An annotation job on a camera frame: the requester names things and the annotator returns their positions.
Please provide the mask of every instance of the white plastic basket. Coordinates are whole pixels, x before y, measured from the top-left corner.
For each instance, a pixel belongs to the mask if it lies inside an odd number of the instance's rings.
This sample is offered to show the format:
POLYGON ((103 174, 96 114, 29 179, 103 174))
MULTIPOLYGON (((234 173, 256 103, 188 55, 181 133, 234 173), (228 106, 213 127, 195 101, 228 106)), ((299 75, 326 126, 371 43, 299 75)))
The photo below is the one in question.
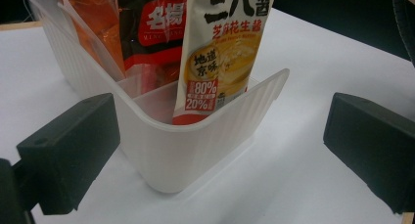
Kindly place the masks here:
POLYGON ((175 83, 131 99, 121 88, 128 83, 114 82, 78 44, 71 19, 57 0, 29 1, 77 94, 114 94, 120 146, 146 182, 161 192, 182 191, 251 137, 289 75, 287 69, 279 71, 196 124, 171 125, 175 83))

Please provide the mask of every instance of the white surface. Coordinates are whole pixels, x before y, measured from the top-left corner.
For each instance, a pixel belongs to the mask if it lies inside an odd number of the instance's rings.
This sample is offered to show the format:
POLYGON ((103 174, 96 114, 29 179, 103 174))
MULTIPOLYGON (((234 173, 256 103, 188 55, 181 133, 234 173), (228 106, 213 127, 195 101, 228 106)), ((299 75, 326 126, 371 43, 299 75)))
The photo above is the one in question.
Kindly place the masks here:
MULTIPOLYGON (((407 61, 273 11, 253 77, 287 67, 280 98, 254 136, 176 195, 149 188, 117 150, 74 211, 37 223, 400 223, 323 144, 335 92, 415 120, 407 61)), ((0 32, 0 157, 78 101, 41 28, 0 32)))

